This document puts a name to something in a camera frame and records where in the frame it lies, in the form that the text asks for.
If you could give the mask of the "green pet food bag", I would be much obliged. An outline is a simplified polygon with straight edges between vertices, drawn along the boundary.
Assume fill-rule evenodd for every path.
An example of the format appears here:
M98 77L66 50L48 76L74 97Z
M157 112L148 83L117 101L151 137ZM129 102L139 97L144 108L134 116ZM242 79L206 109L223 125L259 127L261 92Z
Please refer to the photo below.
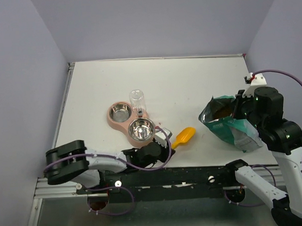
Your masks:
M213 114L217 110L230 107L234 109L235 98L233 96L220 96L211 98L204 110L200 113L198 120L204 124L220 140L237 149L252 152L264 146L259 133L246 119L234 119L231 116L214 119Z

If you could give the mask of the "yellow plastic scoop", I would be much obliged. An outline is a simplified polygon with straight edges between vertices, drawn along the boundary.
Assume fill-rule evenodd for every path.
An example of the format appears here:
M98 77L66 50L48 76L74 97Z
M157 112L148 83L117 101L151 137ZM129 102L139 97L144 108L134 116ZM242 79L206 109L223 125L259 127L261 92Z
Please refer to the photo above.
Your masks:
M172 149L176 149L180 145L184 145L188 143L191 138L195 135L196 128L194 127L187 127L183 129L177 136L175 142L172 143Z

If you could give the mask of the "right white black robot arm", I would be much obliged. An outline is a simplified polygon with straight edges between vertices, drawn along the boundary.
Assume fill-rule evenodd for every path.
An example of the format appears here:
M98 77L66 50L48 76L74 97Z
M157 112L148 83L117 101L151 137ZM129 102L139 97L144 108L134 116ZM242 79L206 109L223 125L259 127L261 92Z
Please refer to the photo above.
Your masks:
M286 191L259 176L245 161L228 163L224 180L243 184L270 209L278 226L302 226L302 131L298 124L283 118L284 98L277 89L261 86L252 96L243 90L235 96L234 119L246 119L280 167Z

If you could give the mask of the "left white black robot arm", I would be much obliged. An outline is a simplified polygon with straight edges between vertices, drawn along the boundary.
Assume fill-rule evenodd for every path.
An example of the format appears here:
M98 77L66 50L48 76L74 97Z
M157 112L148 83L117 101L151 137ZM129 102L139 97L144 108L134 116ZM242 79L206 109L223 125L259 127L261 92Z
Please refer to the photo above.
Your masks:
M76 182L99 193L105 186L102 172L155 171L165 166L174 154L166 139L154 139L141 148L124 149L111 155L87 149L84 141L78 139L46 152L44 175L50 185Z

